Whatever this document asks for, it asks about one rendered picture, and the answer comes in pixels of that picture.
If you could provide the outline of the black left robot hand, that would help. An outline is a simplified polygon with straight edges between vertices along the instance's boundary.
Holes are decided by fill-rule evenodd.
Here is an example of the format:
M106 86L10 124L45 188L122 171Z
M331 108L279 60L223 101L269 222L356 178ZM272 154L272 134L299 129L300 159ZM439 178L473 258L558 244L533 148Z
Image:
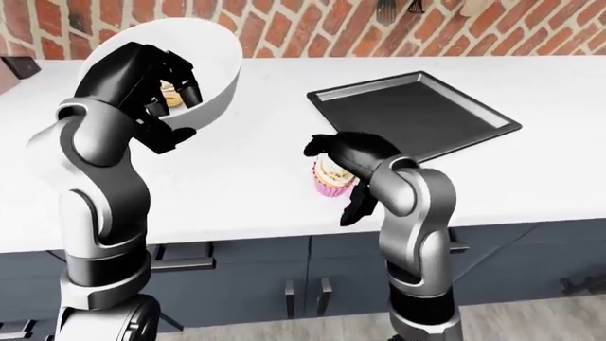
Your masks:
M171 84L186 107L195 107L203 98L192 70L193 65L175 53L129 42L90 67L75 96L115 107L137 124L137 141L154 153L168 153L195 130L172 129L160 120L169 115L161 82Z

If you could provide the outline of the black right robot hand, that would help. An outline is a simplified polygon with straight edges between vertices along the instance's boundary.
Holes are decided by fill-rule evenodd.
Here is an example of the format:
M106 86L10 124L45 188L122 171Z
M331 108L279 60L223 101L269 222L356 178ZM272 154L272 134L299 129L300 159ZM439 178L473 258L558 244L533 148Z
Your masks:
M373 213L378 200L369 188L372 175L383 161L401 155L401 151L379 135L341 132L335 135L312 135L303 155L312 157L320 154L327 155L331 161L359 179L340 219L340 226L351 226Z

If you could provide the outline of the pink wrapper cupcake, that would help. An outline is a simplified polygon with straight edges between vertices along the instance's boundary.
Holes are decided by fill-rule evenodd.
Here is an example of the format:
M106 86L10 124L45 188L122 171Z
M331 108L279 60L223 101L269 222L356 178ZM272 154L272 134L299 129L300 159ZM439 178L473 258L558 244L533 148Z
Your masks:
M338 166L326 154L317 155L312 167L315 189L320 195L336 198L348 192L357 178Z

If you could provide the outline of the white bowl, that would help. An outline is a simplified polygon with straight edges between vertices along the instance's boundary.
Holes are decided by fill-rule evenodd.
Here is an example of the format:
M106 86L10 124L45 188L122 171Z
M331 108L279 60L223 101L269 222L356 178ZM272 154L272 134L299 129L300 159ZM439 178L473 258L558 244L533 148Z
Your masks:
M156 19L129 27L93 50L80 67L79 77L128 42L169 50L193 65L203 103L190 109L181 106L169 110L161 120L171 128L201 130L225 113L236 92L242 62L241 44L231 30L206 19L188 17Z

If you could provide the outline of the black metal tray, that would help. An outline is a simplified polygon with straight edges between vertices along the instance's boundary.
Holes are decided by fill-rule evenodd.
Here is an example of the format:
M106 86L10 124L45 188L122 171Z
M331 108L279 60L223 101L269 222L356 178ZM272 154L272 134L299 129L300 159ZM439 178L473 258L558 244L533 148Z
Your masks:
M307 98L337 132L380 135L419 162L522 128L424 71L317 90Z

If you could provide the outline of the dark brown box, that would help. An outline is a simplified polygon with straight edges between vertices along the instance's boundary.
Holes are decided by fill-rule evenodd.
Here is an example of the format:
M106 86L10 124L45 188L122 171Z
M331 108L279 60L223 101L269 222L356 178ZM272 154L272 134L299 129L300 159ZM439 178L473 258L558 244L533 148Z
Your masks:
M0 56L0 60L19 80L29 79L41 71L30 56Z

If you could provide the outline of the dark grey base cabinet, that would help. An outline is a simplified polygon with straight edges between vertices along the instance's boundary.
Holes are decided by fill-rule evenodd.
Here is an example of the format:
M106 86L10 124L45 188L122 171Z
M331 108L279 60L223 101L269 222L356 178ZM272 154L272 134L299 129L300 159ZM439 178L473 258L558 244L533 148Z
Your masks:
M461 306L560 297L606 275L606 219L454 231L469 246L450 256ZM169 317L161 332L287 319L286 280L294 281L295 318L318 317L321 278L332 286L324 316L387 309L386 269L374 232L213 245L214 270L151 276L144 293ZM59 250L0 254L0 322L35 320L35 337L53 333L63 268Z

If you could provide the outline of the beige hanging wooden utensil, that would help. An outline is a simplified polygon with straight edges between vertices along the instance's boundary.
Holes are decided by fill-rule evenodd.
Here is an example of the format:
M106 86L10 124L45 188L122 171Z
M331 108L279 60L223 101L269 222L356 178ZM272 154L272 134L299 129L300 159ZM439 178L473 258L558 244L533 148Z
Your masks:
M460 16L472 18L482 13L486 0L461 0Z

